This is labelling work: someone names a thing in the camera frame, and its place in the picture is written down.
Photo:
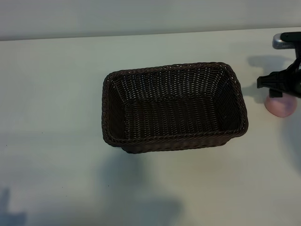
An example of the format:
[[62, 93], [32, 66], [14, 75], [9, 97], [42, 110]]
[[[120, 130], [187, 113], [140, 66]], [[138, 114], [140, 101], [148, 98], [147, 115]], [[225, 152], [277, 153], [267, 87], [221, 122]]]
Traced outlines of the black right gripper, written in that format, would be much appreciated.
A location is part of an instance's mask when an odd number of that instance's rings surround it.
[[269, 88], [270, 98], [282, 98], [281, 91], [290, 91], [294, 96], [301, 97], [301, 58], [298, 57], [286, 70], [272, 72], [257, 78], [257, 88]]

